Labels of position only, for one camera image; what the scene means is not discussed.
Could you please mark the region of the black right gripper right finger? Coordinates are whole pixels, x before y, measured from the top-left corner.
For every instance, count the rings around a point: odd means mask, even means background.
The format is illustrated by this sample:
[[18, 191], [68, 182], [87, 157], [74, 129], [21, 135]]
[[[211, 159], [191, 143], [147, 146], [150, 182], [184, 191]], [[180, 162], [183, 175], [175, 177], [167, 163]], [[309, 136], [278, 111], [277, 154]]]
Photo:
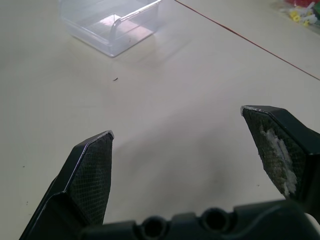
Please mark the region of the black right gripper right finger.
[[320, 216], [320, 133], [284, 108], [243, 105], [241, 116], [278, 191], [306, 213]]

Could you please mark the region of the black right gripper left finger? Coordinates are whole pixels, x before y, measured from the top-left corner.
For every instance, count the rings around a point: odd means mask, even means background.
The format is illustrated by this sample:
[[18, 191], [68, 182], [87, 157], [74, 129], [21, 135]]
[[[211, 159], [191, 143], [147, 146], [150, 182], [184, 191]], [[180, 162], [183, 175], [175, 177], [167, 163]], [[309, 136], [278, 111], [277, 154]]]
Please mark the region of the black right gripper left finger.
[[107, 130], [72, 148], [19, 240], [78, 240], [84, 228], [103, 224], [113, 140]]

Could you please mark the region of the clear plastic container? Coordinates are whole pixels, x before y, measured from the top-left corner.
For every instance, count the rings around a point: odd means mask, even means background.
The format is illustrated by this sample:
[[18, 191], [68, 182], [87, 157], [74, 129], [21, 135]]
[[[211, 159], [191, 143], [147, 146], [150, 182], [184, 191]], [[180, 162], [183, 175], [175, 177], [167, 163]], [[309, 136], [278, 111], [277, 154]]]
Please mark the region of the clear plastic container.
[[116, 57], [158, 30], [162, 0], [58, 0], [69, 34]]

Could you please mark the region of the pile of colourful plastic parts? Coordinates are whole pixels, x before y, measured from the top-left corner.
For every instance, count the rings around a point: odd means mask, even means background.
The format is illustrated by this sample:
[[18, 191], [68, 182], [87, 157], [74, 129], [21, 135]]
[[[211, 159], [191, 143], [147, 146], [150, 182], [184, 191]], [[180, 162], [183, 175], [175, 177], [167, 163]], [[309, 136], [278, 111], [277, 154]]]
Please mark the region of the pile of colourful plastic parts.
[[320, 29], [320, 0], [281, 0], [280, 12], [295, 23]]

